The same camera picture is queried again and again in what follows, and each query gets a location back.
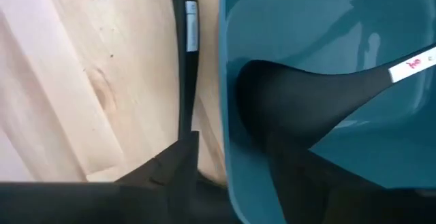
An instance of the white label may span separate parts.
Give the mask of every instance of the white label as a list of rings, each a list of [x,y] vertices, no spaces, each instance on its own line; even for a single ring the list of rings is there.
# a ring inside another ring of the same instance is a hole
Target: white label
[[[434,65],[436,65],[436,47],[391,67],[389,73],[392,82],[398,82]]]
[[[186,1],[186,51],[198,50],[197,2]]]

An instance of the wood grain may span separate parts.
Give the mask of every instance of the wood grain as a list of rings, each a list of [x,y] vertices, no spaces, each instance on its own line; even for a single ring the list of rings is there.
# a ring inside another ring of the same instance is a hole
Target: wood grain
[[[225,182],[218,3],[200,0],[193,126],[200,170]],[[116,180],[171,145],[176,48],[171,0],[0,0],[0,143],[17,179]]]

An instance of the black plastic handle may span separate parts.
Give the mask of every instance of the black plastic handle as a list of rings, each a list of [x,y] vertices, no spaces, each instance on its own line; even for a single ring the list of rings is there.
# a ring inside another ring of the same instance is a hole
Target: black plastic handle
[[[173,0],[179,74],[178,138],[191,131],[199,51],[198,0]]]

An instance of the teal plastic container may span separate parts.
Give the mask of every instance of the teal plastic container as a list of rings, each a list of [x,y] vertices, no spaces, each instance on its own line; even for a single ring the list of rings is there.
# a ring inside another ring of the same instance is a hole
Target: teal plastic container
[[[266,158],[238,117],[241,67],[264,59],[321,74],[361,71],[435,42],[435,19],[436,0],[221,0],[225,162],[244,223],[285,220]],[[433,74],[430,68],[384,91],[311,150],[386,188],[436,187]]]

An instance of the wooden floor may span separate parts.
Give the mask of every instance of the wooden floor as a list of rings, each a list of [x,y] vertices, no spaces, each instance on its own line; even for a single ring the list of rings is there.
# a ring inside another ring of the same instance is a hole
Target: wooden floor
[[[219,0],[199,1],[199,168],[225,182]],[[176,140],[177,114],[171,0],[0,0],[0,180],[116,180]]]

